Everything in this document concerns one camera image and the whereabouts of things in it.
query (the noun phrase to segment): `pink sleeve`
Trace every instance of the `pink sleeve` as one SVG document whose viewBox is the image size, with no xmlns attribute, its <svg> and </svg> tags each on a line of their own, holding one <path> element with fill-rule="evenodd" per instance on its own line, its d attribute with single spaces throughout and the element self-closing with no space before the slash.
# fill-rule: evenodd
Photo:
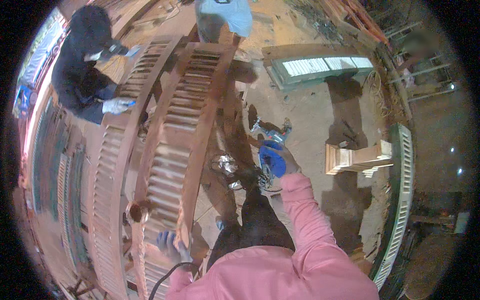
<svg viewBox="0 0 480 300">
<path fill-rule="evenodd" d="M 177 268 L 170 275 L 170 287 L 168 288 L 166 298 L 169 299 L 172 294 L 180 292 L 182 289 L 192 283 L 192 273 Z"/>
<path fill-rule="evenodd" d="M 337 246 L 330 223 L 313 198 L 310 179 L 297 173 L 283 176 L 280 182 L 284 208 L 295 233 L 292 261 L 299 277 L 313 289 L 321 282 L 326 298 L 328 287 L 336 287 L 331 292 L 338 295 L 341 282 L 343 296 L 348 299 L 378 299 L 376 285 Z"/>
<path fill-rule="evenodd" d="M 280 184 L 285 211 L 293 223 L 297 251 L 318 243 L 336 246 L 330 223 L 313 198 L 310 179 L 301 173 L 288 174 L 280 179 Z"/>
</svg>

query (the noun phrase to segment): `pink long-sleeve shirt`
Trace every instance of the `pink long-sleeve shirt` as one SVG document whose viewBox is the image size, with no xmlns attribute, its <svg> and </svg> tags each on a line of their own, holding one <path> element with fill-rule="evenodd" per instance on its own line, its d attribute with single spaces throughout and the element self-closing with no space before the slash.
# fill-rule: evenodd
<svg viewBox="0 0 480 300">
<path fill-rule="evenodd" d="M 297 173 L 280 182 L 296 251 L 238 249 L 219 258 L 195 282 L 191 273 L 177 269 L 170 276 L 168 300 L 379 299 L 376 285 L 337 246 L 310 179 Z"/>
</svg>

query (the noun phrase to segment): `hand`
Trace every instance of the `hand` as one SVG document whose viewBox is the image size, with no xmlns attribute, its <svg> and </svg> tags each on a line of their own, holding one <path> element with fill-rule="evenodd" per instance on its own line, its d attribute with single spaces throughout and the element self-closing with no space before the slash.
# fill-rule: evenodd
<svg viewBox="0 0 480 300">
<path fill-rule="evenodd" d="M 137 54 L 137 52 L 140 50 L 142 46 L 140 45 L 135 45 L 133 46 L 132 48 L 130 48 L 130 50 L 128 50 L 127 54 L 125 54 L 125 56 L 127 57 L 131 57 L 131 56 L 134 56 L 135 54 Z"/>
<path fill-rule="evenodd" d="M 275 141 L 264 141 L 264 145 L 260 147 L 260 159 L 261 163 L 267 164 L 272 173 L 279 178 L 285 174 L 301 172 L 292 153 Z"/>
<path fill-rule="evenodd" d="M 156 239 L 157 247 L 160 249 L 162 254 L 168 257 L 173 264 L 179 264 L 184 262 L 191 263 L 193 259 L 190 257 L 187 247 L 183 241 L 179 242 L 179 247 L 176 248 L 173 245 L 176 234 L 173 231 L 164 231 L 158 234 Z"/>
<path fill-rule="evenodd" d="M 119 115 L 135 104 L 135 99 L 128 97 L 116 97 L 103 101 L 102 112 Z"/>
</svg>

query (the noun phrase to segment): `hair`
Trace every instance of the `hair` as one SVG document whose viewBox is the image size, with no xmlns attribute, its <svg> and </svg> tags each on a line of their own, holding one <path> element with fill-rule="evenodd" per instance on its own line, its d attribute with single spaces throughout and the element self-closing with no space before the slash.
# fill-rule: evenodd
<svg viewBox="0 0 480 300">
<path fill-rule="evenodd" d="M 107 11 L 97 5 L 78 9 L 70 21 L 70 41 L 82 53 L 98 53 L 112 40 Z"/>
</svg>

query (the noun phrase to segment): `black power cable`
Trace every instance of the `black power cable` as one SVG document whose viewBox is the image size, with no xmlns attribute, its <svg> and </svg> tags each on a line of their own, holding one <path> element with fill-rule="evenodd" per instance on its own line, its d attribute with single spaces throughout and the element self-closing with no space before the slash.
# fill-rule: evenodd
<svg viewBox="0 0 480 300">
<path fill-rule="evenodd" d="M 175 271 L 176 268 L 178 268 L 178 267 L 181 266 L 181 265 L 186 265 L 186 264 L 189 264 L 189 265 L 192 265 L 192 266 L 195 266 L 195 267 L 196 267 L 196 265 L 195 265 L 194 263 L 189 263 L 189 262 L 183 262 L 183 263 L 179 263 L 179 264 L 174 265 L 173 268 L 171 268 L 170 271 L 168 271 L 168 273 L 165 274 L 165 276 L 163 276 L 162 278 L 160 278 L 160 280 L 157 281 L 157 283 L 155 283 L 155 286 L 153 287 L 152 293 L 150 293 L 150 297 L 148 297 L 148 300 L 153 300 L 153 298 L 155 297 L 156 290 L 158 289 L 158 287 L 162 284 L 162 282 L 165 281 L 165 279 L 167 279 L 167 278 L 173 273 L 173 271 Z"/>
</svg>

